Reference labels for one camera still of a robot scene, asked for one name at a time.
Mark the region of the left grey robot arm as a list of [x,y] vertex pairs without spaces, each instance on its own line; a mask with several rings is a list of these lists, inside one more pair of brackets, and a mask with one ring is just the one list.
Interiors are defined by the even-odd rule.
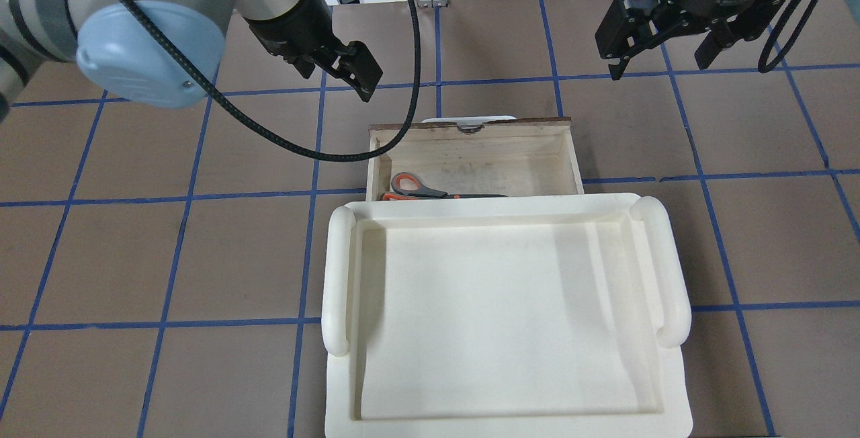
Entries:
[[325,0],[2,0],[2,116],[46,62],[129,101],[185,108],[206,95],[233,13],[303,78],[322,69],[369,101],[383,75],[334,34]]

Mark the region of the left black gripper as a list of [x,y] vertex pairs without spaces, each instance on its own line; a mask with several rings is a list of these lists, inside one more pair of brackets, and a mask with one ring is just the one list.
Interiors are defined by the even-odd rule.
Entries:
[[325,0],[299,0],[273,19],[247,23],[270,55],[282,58],[304,79],[320,68],[350,86],[363,102],[371,101],[383,70],[365,43],[350,41],[345,46],[334,35]]

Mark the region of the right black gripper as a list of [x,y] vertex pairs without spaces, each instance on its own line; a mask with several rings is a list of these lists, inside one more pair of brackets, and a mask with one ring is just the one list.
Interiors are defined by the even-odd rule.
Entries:
[[612,0],[594,40],[611,79],[620,80],[633,56],[675,37],[707,35],[697,47],[697,68],[705,70],[738,40],[764,33],[786,0]]

